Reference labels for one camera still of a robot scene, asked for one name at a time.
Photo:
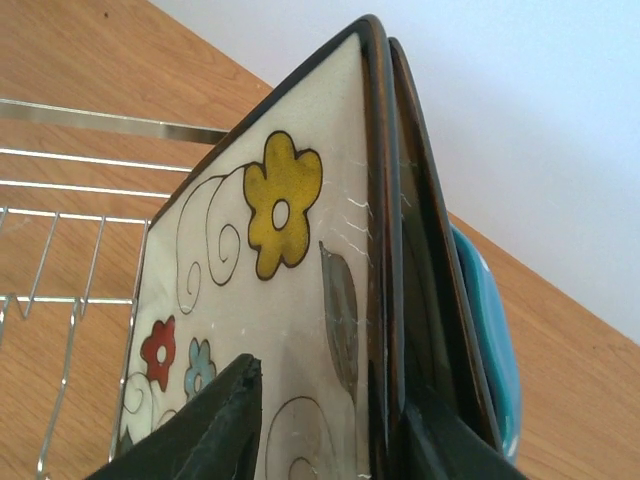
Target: wood grain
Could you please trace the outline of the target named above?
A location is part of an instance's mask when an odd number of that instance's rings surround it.
[[[229,128],[269,87],[146,2],[0,3],[0,96]],[[202,145],[0,121],[0,146],[193,166]],[[179,174],[2,155],[0,178],[171,192]],[[0,187],[0,204],[150,217],[160,199]],[[482,235],[454,219],[498,281],[524,389],[518,465],[530,478],[632,479],[640,472],[640,348]],[[0,292],[26,294],[51,219],[9,215],[0,233]],[[38,287],[81,295],[97,222],[62,221]],[[92,288],[131,296],[141,228],[109,225]],[[60,385],[71,305],[9,312],[0,348],[0,478],[35,472]],[[129,309],[90,306],[48,469],[78,478],[106,460]]]

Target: flower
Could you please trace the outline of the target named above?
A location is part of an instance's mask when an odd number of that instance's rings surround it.
[[[195,338],[191,340],[189,365],[190,367],[184,376],[184,391],[187,394],[187,400],[195,397],[216,377],[216,365],[211,361],[211,348],[208,340],[203,340],[200,345]]]
[[[151,335],[144,339],[140,356],[147,362],[146,376],[150,382],[157,380],[160,390],[167,390],[169,367],[176,356],[174,331],[176,319],[171,315],[166,323],[157,320],[151,329]]]
[[[309,249],[307,211],[321,187],[318,153],[296,151],[289,134],[272,133],[264,162],[249,165],[244,173],[244,196],[252,212],[249,246],[258,252],[258,278],[273,278],[280,263],[293,268],[302,262]]]

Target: red flower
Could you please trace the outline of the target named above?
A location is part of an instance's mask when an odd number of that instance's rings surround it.
[[[173,336],[175,328],[176,319],[173,315],[166,323],[156,320],[151,335],[144,339],[140,349],[140,355],[147,362],[147,378],[150,382],[157,380],[163,392],[169,381],[169,367],[176,356],[176,339]]]

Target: gray leaf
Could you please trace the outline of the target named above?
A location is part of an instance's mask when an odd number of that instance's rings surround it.
[[[336,375],[356,404],[358,386],[358,305],[345,259],[320,242],[327,341]]]

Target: yellow flower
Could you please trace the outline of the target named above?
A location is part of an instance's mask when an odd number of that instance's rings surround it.
[[[244,172],[244,196],[252,211],[249,246],[258,252],[258,278],[273,278],[280,263],[293,268],[302,262],[309,249],[307,211],[321,187],[318,153],[296,151],[289,134],[272,133],[264,146],[264,163],[253,163]]]

